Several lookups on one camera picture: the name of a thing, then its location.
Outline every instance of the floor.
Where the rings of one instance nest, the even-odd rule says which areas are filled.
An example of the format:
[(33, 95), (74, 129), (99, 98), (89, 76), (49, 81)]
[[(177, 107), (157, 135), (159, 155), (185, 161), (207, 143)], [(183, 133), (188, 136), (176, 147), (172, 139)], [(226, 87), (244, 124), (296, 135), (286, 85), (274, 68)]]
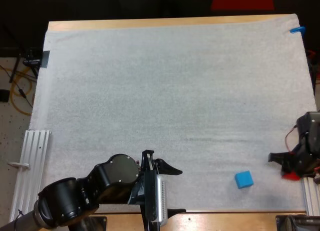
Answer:
[[(12, 69), (15, 64), (14, 58), (0, 58), (0, 65)], [(18, 71), (25, 70), (25, 66), (20, 63)], [(30, 89), (27, 95), (28, 100), (33, 100), (36, 83), (21, 78), (18, 85), (25, 93)], [(0, 89), (9, 90), (11, 84), (9, 83), (8, 75), (0, 70)], [(320, 85), (316, 87), (315, 100), (317, 108), (320, 108)], [(13, 96), (13, 102), (16, 106), (26, 113), (31, 113), (32, 108), (28, 105), (26, 100), (22, 97)], [(6, 224), (9, 220), (12, 197), (15, 189), (17, 169), (9, 166), (8, 162), (19, 162), (21, 155), (21, 148), (23, 145), (25, 131), (29, 128), (30, 116), (18, 112), (11, 101), (8, 103), (0, 103), (0, 175), (2, 187), (0, 188), (0, 227)]]

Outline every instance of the blue clip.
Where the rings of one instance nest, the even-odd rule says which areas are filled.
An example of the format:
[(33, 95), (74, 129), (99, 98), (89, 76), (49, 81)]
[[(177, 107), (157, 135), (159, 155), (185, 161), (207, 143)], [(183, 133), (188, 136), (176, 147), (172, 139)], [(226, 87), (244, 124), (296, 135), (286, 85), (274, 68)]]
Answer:
[(297, 32), (300, 32), (301, 35), (304, 36), (305, 33), (306, 33), (306, 27), (304, 27), (304, 26), (295, 27), (295, 28), (290, 30), (290, 33), (292, 33), (292, 34), (297, 33)]

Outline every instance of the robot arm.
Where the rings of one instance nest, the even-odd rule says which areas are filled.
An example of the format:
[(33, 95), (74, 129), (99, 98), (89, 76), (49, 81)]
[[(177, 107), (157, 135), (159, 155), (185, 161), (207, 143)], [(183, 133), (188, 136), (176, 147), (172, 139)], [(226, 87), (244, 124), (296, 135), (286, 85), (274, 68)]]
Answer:
[(46, 186), (32, 212), (0, 228), (0, 231), (37, 231), (68, 226), (82, 230), (81, 220), (99, 204), (140, 205), (145, 231), (158, 231), (167, 219), (185, 209), (169, 210), (165, 182), (160, 174), (179, 175), (152, 150), (142, 152), (141, 167), (128, 155), (116, 154), (97, 164), (84, 178), (64, 178)]

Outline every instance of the blue cube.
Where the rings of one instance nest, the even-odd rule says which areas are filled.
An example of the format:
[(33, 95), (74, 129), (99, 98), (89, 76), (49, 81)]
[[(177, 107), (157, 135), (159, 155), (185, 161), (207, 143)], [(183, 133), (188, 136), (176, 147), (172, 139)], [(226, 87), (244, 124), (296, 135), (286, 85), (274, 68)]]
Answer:
[(238, 172), (234, 178), (238, 189), (250, 187), (254, 184), (250, 171)]

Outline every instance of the table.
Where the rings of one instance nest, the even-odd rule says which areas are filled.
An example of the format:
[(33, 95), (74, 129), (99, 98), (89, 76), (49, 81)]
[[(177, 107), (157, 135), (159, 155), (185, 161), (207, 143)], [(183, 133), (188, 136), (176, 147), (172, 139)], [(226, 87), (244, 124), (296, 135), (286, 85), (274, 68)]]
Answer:
[[(174, 25), (204, 25), (225, 23), (247, 23), (282, 17), (276, 15), (218, 16), (161, 19), (123, 19), (123, 20), (85, 20), (85, 21), (51, 21), (48, 31), (98, 30), (115, 28), (159, 27)], [(300, 212), (212, 212), (177, 214), (169, 219), (163, 231), (228, 231), (261, 230), (275, 231), (276, 215), (305, 214)], [(140, 214), (104, 214), (107, 216), (108, 231), (143, 230)]]

